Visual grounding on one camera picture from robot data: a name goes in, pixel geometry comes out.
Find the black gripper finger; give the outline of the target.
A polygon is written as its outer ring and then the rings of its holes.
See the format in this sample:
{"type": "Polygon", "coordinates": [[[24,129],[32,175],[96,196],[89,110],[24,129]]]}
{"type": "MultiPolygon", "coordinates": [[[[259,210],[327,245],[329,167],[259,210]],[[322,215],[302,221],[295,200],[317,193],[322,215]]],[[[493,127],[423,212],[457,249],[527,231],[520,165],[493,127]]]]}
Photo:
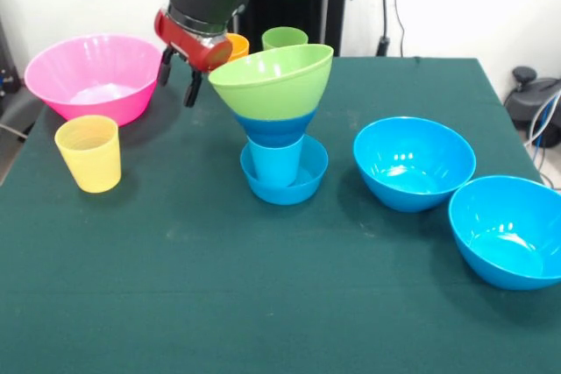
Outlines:
{"type": "Polygon", "coordinates": [[[171,46],[167,46],[161,56],[160,68],[158,72],[158,83],[161,87],[165,87],[167,85],[167,81],[171,71],[171,59],[173,56],[174,49],[171,46]]]}
{"type": "Polygon", "coordinates": [[[187,108],[193,108],[202,85],[202,72],[194,67],[191,68],[191,82],[186,91],[183,105],[187,108]]]}

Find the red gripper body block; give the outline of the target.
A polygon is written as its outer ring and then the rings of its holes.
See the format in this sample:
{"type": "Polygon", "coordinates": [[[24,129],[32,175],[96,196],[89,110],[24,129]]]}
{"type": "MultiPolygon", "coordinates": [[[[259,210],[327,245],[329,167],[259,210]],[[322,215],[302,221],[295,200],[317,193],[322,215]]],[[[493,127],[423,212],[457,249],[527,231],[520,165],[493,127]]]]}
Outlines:
{"type": "Polygon", "coordinates": [[[154,30],[166,44],[162,66],[169,66],[171,57],[177,53],[194,70],[208,73],[226,63],[232,53],[232,44],[224,32],[212,37],[192,33],[176,23],[164,9],[156,14],[154,30]]]}

